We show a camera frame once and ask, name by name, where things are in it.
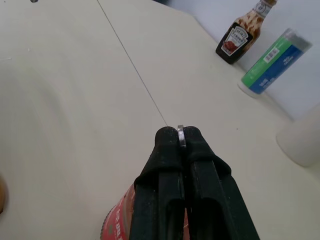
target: ketchup bottle label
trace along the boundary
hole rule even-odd
[[[221,50],[230,57],[240,49],[242,50],[252,39],[253,36],[235,22],[230,27],[225,38],[222,39]]]

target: white table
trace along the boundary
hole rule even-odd
[[[165,121],[198,127],[231,166],[261,239],[318,239],[316,172],[275,142],[289,119],[238,89],[244,73],[191,16],[100,3],[112,26],[95,1],[0,3],[0,239],[98,239]]]
[[[95,1],[0,5],[0,239],[99,239],[165,122]]]
[[[239,90],[244,72],[190,15],[149,0],[100,2],[167,124],[197,126],[231,166],[261,239],[319,239],[320,168],[280,150],[287,116]]]

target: white wall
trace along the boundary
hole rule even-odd
[[[247,13],[258,0],[171,0],[175,9],[194,15],[219,42],[233,21]],[[238,62],[245,70],[260,58],[287,29],[293,28],[313,47],[270,88],[271,95],[294,119],[320,102],[320,2],[279,0],[266,17],[261,36]]]

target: silver ring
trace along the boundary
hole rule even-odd
[[[180,147],[183,149],[186,149],[187,144],[186,144],[186,138],[185,138],[183,125],[178,125],[178,136],[179,136]]]

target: heinz ketchup bottle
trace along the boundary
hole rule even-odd
[[[237,18],[215,52],[228,64],[238,61],[260,36],[261,25],[277,0],[260,0],[246,15]]]

